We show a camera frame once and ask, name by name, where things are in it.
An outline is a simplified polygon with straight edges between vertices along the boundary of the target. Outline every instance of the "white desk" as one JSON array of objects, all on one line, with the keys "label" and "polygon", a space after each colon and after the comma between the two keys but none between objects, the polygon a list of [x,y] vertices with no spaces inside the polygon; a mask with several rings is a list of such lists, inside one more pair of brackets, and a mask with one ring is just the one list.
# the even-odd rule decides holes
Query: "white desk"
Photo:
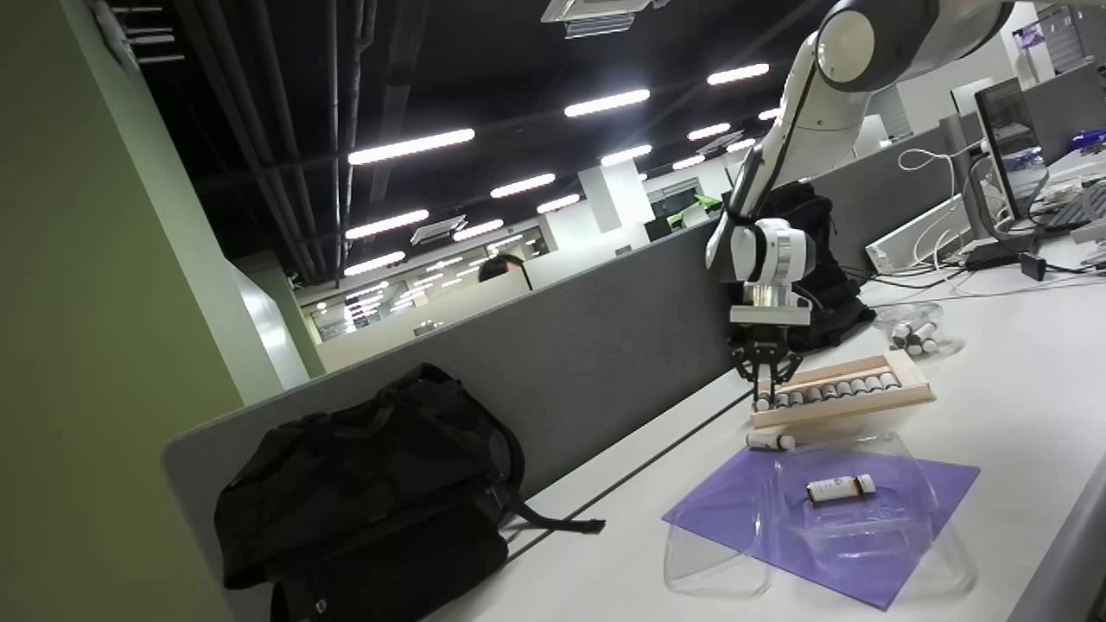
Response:
[{"label": "white desk", "polygon": [[[973,560],[978,586],[963,598],[896,606],[892,620],[1010,620],[1037,563],[1060,532],[1081,489],[1106,454],[1106,289],[1060,289],[1020,298],[948,302],[948,331],[968,339],[955,361],[925,363],[940,400],[879,415],[900,424],[901,442],[925,459],[983,467],[955,517],[955,532]],[[812,361],[852,361],[880,351],[866,331]],[[740,382],[719,382],[713,405],[736,398]],[[707,407],[692,398],[675,418],[657,418],[563,484],[538,496],[548,511],[578,509],[578,496],[602,490],[682,437]],[[750,601],[704,601],[664,588],[668,526],[660,517],[723,467],[743,442],[745,407],[734,407],[670,458],[602,497],[588,517],[608,518],[602,537],[548,537],[468,598],[434,613],[434,622],[670,622],[670,620],[887,620],[834,590],[773,575]]]}]

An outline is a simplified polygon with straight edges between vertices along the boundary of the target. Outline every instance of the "robotic arm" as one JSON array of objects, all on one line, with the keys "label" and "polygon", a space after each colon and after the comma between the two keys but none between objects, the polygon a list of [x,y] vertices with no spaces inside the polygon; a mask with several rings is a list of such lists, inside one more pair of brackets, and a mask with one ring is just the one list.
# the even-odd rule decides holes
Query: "robotic arm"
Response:
[{"label": "robotic arm", "polygon": [[1001,0],[840,0],[799,50],[781,116],[745,156],[740,195],[704,249],[707,271],[740,289],[729,324],[743,341],[734,358],[753,385],[753,407],[772,407],[773,385],[799,369],[787,328],[810,324],[812,313],[794,283],[816,263],[799,229],[761,218],[764,199],[846,163],[876,90],[973,54],[1010,10]]}]

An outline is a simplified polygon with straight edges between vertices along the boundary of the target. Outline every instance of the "cubicle divider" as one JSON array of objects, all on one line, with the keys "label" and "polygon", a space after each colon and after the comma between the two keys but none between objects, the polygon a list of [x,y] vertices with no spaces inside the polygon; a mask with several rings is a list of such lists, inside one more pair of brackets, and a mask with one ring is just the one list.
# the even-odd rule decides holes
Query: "cubicle divider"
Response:
[{"label": "cubicle divider", "polygon": [[[221,575],[217,490],[260,441],[294,418],[367,400],[417,363],[461,377],[523,441],[531,496],[729,369],[726,298],[704,274],[707,229],[657,244],[403,351],[252,405],[167,449],[181,509]],[[264,620],[265,590],[232,596]]]},{"label": "cubicle divider", "polygon": [[1071,136],[1106,130],[1106,70],[1090,64],[1067,78],[1026,90],[1033,133],[1045,159],[1054,163],[1067,153]]},{"label": "cubicle divider", "polygon": [[859,283],[876,274],[863,254],[866,244],[952,199],[952,174],[942,163],[901,174],[900,156],[909,149],[948,153],[948,140],[932,130],[812,180],[812,186],[834,200],[831,254],[846,276]]}]

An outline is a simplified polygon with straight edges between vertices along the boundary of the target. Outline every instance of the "cable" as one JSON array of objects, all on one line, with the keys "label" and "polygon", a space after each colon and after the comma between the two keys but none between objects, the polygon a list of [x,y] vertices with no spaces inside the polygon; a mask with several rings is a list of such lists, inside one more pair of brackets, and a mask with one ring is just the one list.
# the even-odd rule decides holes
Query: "cable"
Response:
[{"label": "cable", "polygon": [[942,239],[948,234],[956,234],[955,229],[942,229],[940,234],[937,234],[937,244],[932,244],[932,274],[940,271],[940,249],[942,249]]},{"label": "cable", "polygon": [[971,153],[971,145],[960,149],[960,153],[901,149],[900,153],[900,170],[911,176],[911,174],[930,170],[930,163],[942,163],[948,168],[948,199],[955,199],[956,195],[956,168],[955,168],[955,159],[963,156],[963,153]]},{"label": "cable", "polygon": [[1052,259],[1045,259],[1045,257],[1031,257],[1031,254],[1024,254],[1020,257],[1020,271],[1024,271],[1024,276],[1031,276],[1031,282],[1045,282],[1047,274],[1067,274],[1067,276],[1102,276],[1102,274],[1092,274],[1092,271],[1075,271],[1075,267],[1059,267],[1059,263],[1052,263]]},{"label": "cable", "polygon": [[932,218],[916,239],[911,239],[911,249],[909,249],[909,267],[924,263],[920,249],[924,249],[924,239],[930,239],[930,231],[940,226],[940,218]]},{"label": "cable", "polygon": [[[588,505],[573,509],[568,517],[568,521],[581,518],[585,511],[590,511],[593,505],[602,505],[606,497],[611,497],[615,490],[623,490],[629,482],[637,482],[640,475],[645,475],[654,465],[668,459],[675,449],[682,449],[689,441],[693,441],[697,432],[713,430],[719,418],[726,418],[736,405],[743,405],[745,398],[753,398],[753,391],[740,396],[736,400],[723,405],[714,415],[707,415],[704,421],[697,421],[692,432],[685,432],[682,441],[668,442],[660,454],[654,454],[645,465],[640,465],[637,472],[629,472],[623,482],[608,484],[602,496],[593,496]],[[547,529],[544,537],[535,537],[531,543],[524,543],[523,550],[515,550],[507,558],[507,563],[515,563],[518,558],[524,558],[531,547],[547,543],[552,532]]]},{"label": "cable", "polygon": [[960,276],[963,274],[963,267],[956,267],[955,274],[948,274],[948,276],[937,276],[937,282],[930,282],[930,283],[901,283],[901,282],[876,282],[876,283],[884,283],[884,289],[900,289],[900,291],[932,291],[932,289],[942,289],[942,283],[952,283],[955,276]]}]

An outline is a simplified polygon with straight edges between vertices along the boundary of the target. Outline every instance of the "black ceiling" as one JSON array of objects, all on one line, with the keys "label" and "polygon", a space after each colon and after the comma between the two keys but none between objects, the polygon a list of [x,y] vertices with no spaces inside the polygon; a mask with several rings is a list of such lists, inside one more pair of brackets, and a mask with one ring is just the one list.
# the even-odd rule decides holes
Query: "black ceiling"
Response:
[{"label": "black ceiling", "polygon": [[[169,0],[124,29],[174,29],[140,45],[144,80],[198,185],[221,249],[274,249],[301,283],[408,249],[411,231],[348,246],[344,226],[430,208],[432,218],[524,223],[602,153],[654,143],[668,170],[689,133],[729,121],[761,136],[787,58],[834,0],[668,0],[627,36],[568,42],[538,24],[548,0]],[[772,64],[767,80],[707,90],[723,66]],[[645,108],[568,121],[570,102],[651,86]],[[390,140],[477,130],[477,143],[348,170],[344,153]],[[490,200],[490,186],[560,174],[556,186]]]}]

